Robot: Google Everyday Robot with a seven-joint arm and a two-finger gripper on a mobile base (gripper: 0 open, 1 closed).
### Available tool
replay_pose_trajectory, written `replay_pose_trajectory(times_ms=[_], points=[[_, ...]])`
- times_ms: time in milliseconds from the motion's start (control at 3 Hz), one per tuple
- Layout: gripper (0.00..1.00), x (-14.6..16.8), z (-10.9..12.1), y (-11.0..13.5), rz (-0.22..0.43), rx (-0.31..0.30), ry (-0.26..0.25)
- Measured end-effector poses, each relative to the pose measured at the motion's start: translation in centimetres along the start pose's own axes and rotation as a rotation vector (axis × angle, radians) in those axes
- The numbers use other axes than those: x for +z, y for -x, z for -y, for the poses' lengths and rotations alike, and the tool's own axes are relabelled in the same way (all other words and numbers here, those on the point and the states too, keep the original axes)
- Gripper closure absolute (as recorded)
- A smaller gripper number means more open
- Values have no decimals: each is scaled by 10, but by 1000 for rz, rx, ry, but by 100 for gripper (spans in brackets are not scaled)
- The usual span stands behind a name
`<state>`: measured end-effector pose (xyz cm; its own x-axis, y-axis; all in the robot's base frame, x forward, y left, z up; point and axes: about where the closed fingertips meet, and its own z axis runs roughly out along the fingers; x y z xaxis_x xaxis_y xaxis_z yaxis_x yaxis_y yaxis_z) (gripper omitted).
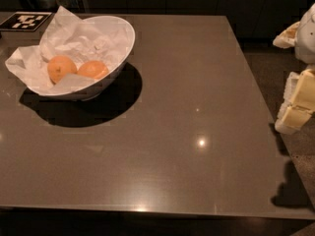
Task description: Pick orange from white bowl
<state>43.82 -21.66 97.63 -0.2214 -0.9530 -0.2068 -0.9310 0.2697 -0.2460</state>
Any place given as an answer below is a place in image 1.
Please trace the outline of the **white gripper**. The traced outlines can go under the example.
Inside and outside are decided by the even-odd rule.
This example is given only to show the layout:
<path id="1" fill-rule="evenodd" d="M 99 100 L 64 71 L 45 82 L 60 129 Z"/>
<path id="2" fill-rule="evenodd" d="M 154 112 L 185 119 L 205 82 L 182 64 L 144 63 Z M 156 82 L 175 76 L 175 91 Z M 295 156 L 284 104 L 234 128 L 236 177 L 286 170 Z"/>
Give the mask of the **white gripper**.
<path id="1" fill-rule="evenodd" d="M 295 56 L 305 64 L 315 63 L 315 4 L 300 22 L 286 28 L 273 40 L 278 48 L 294 46 Z M 283 104 L 277 115 L 275 129 L 291 135 L 299 131 L 315 113 L 315 70 L 305 69 L 300 74 L 291 72 L 287 77 Z"/>

